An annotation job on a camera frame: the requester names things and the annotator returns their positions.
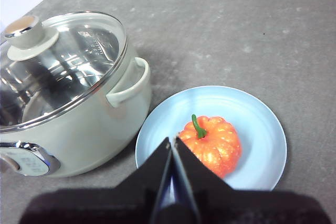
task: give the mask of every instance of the pumpkin stem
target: pumpkin stem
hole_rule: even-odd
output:
[[[193,114],[193,115],[191,116],[191,119],[192,119],[192,121],[193,121],[195,130],[197,131],[198,138],[203,138],[203,137],[205,137],[207,132],[206,132],[205,129],[203,129],[203,128],[201,128],[201,127],[199,126],[199,124],[198,124],[198,122],[197,122],[196,115]]]

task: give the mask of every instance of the plate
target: plate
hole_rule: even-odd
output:
[[[287,144],[281,124],[269,107],[254,96],[223,86],[202,86],[177,93],[147,117],[135,147],[141,166],[165,137],[173,139],[191,115],[222,116],[236,129],[242,155],[224,181],[234,189],[272,190],[284,171]]]

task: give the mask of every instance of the stone surface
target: stone surface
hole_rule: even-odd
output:
[[[336,0],[45,0],[29,13],[44,20],[78,10],[124,24],[151,66],[151,109],[208,84],[265,102],[288,143],[276,190],[315,197],[336,222]],[[45,191],[117,185],[136,169],[134,147],[135,140],[103,166],[70,178],[23,177],[2,164],[1,223],[17,223]]]

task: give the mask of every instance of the orange pumpkin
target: orange pumpkin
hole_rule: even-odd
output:
[[[224,118],[192,115],[179,137],[196,157],[220,178],[231,173],[241,156],[235,128]]]

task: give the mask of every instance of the electric cooking pot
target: electric cooking pot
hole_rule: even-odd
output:
[[[25,16],[1,44],[0,154],[15,171],[65,177],[119,153],[144,122],[150,68],[99,12]]]

